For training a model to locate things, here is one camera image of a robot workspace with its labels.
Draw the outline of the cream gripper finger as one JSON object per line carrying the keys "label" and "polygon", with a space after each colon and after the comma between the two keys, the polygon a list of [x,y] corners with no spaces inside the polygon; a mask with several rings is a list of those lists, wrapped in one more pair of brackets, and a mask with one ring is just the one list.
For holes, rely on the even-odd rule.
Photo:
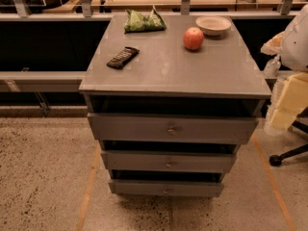
{"label": "cream gripper finger", "polygon": [[269,41],[263,44],[261,47],[261,52],[266,55],[277,55],[281,53],[282,40],[284,37],[284,32],[280,32]]}
{"label": "cream gripper finger", "polygon": [[274,84],[264,130],[271,136],[287,131],[308,107],[308,73],[300,72]]}

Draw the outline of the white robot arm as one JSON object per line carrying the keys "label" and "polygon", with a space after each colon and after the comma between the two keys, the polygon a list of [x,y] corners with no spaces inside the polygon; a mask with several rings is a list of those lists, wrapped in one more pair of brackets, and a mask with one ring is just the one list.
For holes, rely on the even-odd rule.
{"label": "white robot arm", "polygon": [[266,64],[266,76],[275,77],[281,65],[294,72],[286,79],[278,79],[273,88],[265,131],[274,136],[289,129],[308,107],[308,5],[283,32],[266,42],[261,52],[274,56]]}

